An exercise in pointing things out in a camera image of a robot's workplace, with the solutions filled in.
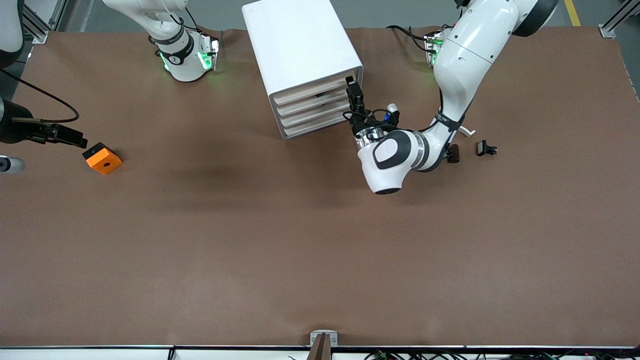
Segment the white plastic drawer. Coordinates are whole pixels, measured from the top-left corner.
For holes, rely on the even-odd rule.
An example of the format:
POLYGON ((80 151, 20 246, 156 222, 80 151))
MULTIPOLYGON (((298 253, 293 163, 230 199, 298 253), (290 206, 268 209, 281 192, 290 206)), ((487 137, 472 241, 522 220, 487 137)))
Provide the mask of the white plastic drawer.
POLYGON ((359 79, 358 75, 359 73, 357 71, 344 71, 324 79, 315 80, 314 82, 279 91, 272 94, 271 97, 272 100, 274 100, 274 103, 278 106, 291 104, 296 101, 306 100, 307 98, 310 99, 322 96, 323 94, 336 91, 337 89, 345 89, 347 84, 346 79, 353 78, 356 80, 359 79))
POLYGON ((348 110, 349 108, 330 112, 329 116, 323 116, 320 119, 309 121, 307 123, 302 123, 292 127, 284 127, 280 121, 281 135, 284 139, 292 139, 295 137, 305 135, 307 133, 315 132, 317 130, 326 128, 327 126, 336 125, 345 120, 343 118, 343 112, 346 112, 348 110))
POLYGON ((292 114, 282 115, 280 120, 284 127, 293 127, 304 123, 316 121, 322 117, 329 116, 331 112, 344 110, 349 108, 349 102, 343 96, 324 104, 313 105, 309 109, 293 112, 292 114))
POLYGON ((291 104, 275 105, 274 111, 279 116, 287 116, 295 112, 310 109, 312 106, 318 104, 325 104, 333 100, 338 100, 346 96, 345 89, 335 89, 334 91, 322 94, 322 96, 314 96, 313 98, 307 98, 300 101, 295 101, 291 104))

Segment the white drawer cabinet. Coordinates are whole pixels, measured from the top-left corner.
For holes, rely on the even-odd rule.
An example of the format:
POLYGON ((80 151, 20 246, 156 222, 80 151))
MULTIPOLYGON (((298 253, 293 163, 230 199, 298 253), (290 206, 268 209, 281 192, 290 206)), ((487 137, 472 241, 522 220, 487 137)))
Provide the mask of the white drawer cabinet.
POLYGON ((364 66, 330 0, 258 0, 241 11, 280 134, 272 94, 343 72, 362 80, 364 66))

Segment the orange and black cube box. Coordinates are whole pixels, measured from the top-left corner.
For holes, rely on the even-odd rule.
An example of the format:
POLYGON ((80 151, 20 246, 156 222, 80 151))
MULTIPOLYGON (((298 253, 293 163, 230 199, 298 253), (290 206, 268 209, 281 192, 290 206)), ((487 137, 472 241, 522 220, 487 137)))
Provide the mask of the orange and black cube box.
POLYGON ((103 142, 98 142, 85 150, 82 157, 91 169, 103 175, 112 173, 123 164, 117 153, 103 142))

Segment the brown table mat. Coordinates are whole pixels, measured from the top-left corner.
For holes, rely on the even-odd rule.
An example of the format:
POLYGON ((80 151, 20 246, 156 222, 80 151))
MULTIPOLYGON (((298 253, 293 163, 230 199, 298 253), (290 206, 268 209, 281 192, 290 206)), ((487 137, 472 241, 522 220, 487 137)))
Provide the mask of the brown table mat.
POLYGON ((23 77, 123 164, 0 144, 26 162, 0 175, 0 346, 640 344, 640 103, 594 27, 510 39, 461 161, 386 196, 347 123, 282 139, 244 30, 194 83, 137 32, 53 33, 23 77))

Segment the aluminium frame profile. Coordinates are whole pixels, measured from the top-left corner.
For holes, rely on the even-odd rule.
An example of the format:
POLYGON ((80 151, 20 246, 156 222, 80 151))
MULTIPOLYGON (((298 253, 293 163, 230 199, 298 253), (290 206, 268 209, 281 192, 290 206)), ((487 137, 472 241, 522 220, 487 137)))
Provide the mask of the aluminium frame profile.
POLYGON ((48 25, 54 31, 58 30, 60 23, 62 21, 63 15, 66 11, 67 4, 69 0, 47 0, 48 7, 51 8, 51 15, 48 20, 48 25))
POLYGON ((42 18, 40 18, 36 12, 23 2, 22 9, 22 22, 23 28, 32 38, 33 44, 45 44, 48 38, 48 34, 52 32, 52 28, 42 18))
POLYGON ((604 39, 614 39, 615 30, 631 16, 640 15, 640 0, 622 0, 621 7, 605 22, 598 25, 604 39))

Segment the metal bracket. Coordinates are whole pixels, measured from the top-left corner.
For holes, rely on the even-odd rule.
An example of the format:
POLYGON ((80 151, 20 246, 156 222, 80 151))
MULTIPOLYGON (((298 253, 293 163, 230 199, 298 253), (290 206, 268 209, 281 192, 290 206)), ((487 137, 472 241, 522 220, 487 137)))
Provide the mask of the metal bracket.
POLYGON ((338 347, 339 346, 339 336, 338 332, 335 330, 329 329, 317 329, 310 332, 310 347, 313 346, 314 342, 320 337, 322 334, 325 334, 325 342, 330 344, 330 347, 338 347))

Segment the white table edge rail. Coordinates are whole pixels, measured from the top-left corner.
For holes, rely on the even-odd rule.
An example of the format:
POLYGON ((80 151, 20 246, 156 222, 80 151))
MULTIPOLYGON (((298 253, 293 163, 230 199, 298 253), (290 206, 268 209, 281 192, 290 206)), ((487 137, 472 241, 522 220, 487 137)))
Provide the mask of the white table edge rail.
MULTIPOLYGON (((640 360, 636 347, 338 346, 332 360, 640 360)), ((87 345, 0 347, 0 360, 307 360, 305 346, 87 345)))

